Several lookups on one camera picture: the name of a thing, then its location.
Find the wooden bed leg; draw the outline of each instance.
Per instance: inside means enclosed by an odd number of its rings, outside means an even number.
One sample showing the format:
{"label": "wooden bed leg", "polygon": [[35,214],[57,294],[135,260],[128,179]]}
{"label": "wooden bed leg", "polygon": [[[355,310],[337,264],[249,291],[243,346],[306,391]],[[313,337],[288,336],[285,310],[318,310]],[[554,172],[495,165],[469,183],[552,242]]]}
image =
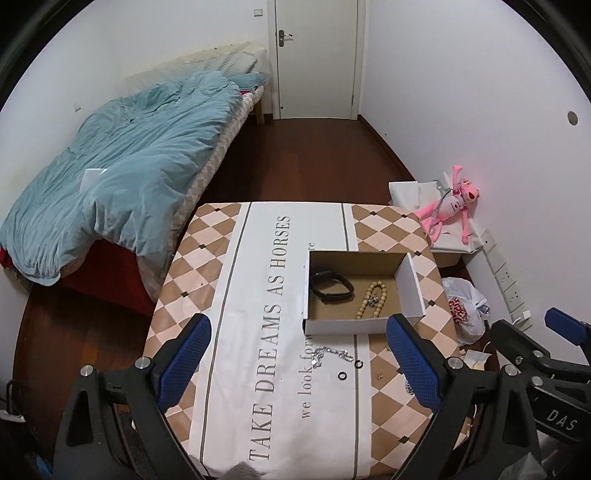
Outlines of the wooden bed leg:
{"label": "wooden bed leg", "polygon": [[265,115],[262,113],[262,102],[259,100],[255,105],[256,124],[261,125],[265,123]]}

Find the door handle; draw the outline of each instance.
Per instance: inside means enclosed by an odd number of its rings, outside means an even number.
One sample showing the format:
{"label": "door handle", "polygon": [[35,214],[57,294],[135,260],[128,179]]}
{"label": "door handle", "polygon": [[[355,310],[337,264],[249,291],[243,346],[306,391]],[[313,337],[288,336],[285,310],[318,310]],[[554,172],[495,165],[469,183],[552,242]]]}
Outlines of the door handle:
{"label": "door handle", "polygon": [[291,33],[285,33],[285,30],[279,30],[278,33],[279,33],[279,46],[280,47],[285,46],[286,41],[294,39],[294,36]]}

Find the power strip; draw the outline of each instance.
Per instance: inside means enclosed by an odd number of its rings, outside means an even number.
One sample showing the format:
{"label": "power strip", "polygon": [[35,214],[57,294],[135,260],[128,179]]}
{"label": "power strip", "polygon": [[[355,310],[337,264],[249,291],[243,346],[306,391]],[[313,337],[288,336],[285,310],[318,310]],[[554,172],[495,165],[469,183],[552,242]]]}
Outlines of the power strip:
{"label": "power strip", "polygon": [[505,299],[507,309],[511,312],[511,322],[521,331],[528,329],[533,325],[530,309],[521,294],[517,280],[507,265],[507,260],[488,230],[485,230],[480,238],[486,260]]}

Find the door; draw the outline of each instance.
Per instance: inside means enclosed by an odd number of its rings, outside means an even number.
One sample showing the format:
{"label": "door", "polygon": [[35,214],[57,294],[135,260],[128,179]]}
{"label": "door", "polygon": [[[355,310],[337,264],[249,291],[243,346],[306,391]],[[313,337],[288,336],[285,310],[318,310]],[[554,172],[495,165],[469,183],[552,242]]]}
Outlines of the door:
{"label": "door", "polygon": [[350,118],[358,0],[276,0],[281,118]]}

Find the electrical outlet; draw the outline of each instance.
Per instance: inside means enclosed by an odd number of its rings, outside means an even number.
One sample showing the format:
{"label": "electrical outlet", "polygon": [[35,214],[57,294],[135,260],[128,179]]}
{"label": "electrical outlet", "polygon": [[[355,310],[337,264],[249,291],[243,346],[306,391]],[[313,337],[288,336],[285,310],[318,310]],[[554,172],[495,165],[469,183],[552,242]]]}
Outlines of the electrical outlet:
{"label": "electrical outlet", "polygon": [[505,297],[505,302],[507,303],[510,312],[516,311],[524,302],[521,297],[521,290],[519,290],[517,283],[513,283],[512,286],[505,290],[503,296]]}
{"label": "electrical outlet", "polygon": [[496,245],[490,252],[488,252],[486,259],[488,260],[488,264],[491,266],[491,270],[495,275],[502,268],[502,266],[507,263],[505,257],[503,257],[503,254],[499,250],[499,247]]}
{"label": "electrical outlet", "polygon": [[496,245],[495,239],[488,230],[484,230],[484,232],[482,232],[480,240],[482,241],[482,248],[486,254],[490,252]]}
{"label": "electrical outlet", "polygon": [[513,274],[509,270],[507,264],[503,265],[501,269],[495,273],[496,281],[499,284],[501,291],[505,291],[515,283]]}
{"label": "electrical outlet", "polygon": [[525,312],[526,310],[528,310],[529,307],[524,303],[520,308],[518,308],[517,310],[515,310],[513,313],[511,313],[511,321],[516,321],[519,317],[523,318],[523,312]]}
{"label": "electrical outlet", "polygon": [[514,327],[516,327],[517,329],[519,329],[522,332],[524,332],[529,327],[531,327],[533,324],[534,324],[534,322],[531,321],[531,318],[530,319],[525,319],[525,320],[522,319],[519,322],[516,322],[514,324]]}

